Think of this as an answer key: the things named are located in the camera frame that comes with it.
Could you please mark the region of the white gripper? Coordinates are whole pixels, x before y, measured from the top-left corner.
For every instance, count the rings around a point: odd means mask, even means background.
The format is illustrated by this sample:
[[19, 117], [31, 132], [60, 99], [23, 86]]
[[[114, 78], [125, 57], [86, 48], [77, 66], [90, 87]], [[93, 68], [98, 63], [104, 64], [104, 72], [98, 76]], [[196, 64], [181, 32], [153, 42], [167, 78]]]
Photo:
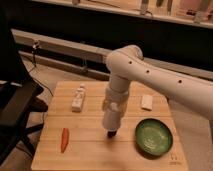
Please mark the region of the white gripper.
[[112, 90], [110, 87], [107, 87], [105, 90], [105, 98], [102, 104], [102, 110], [105, 111], [111, 103], [116, 103], [118, 109], [121, 112], [125, 112], [127, 108], [127, 100], [129, 98], [129, 92], [116, 92]]

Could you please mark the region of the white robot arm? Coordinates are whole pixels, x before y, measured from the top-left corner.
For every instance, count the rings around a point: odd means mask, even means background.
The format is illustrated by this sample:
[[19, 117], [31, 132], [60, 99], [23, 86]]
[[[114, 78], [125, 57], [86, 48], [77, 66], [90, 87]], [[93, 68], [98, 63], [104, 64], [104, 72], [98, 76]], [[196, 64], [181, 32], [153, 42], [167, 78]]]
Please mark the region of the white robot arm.
[[107, 54], [106, 66], [110, 78], [105, 98], [109, 102], [125, 103], [131, 82], [137, 81], [213, 120], [212, 82], [153, 66], [142, 58], [143, 53], [136, 45]]

